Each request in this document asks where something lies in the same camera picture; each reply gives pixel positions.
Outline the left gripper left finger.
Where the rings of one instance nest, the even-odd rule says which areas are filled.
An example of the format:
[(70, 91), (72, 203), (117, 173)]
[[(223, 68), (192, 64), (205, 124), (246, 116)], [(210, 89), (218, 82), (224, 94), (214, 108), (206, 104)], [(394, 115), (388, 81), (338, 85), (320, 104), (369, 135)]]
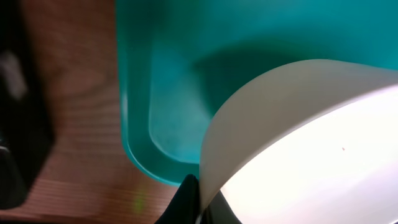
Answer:
[(199, 206), (198, 179), (188, 174), (155, 224), (195, 224)]

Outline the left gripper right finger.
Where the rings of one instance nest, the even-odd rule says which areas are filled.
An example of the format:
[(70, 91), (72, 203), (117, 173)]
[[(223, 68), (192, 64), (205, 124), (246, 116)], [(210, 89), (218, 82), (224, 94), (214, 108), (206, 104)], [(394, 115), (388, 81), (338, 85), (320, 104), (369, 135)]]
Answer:
[(201, 216), (202, 224), (241, 224), (221, 191), (207, 206)]

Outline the white bowl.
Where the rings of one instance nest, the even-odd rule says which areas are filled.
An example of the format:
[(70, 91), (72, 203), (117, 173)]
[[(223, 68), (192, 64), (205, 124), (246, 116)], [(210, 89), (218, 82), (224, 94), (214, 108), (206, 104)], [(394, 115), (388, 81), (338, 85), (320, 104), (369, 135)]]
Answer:
[(396, 223), (397, 72), (303, 60), (259, 75), (206, 130), (200, 209), (241, 223)]

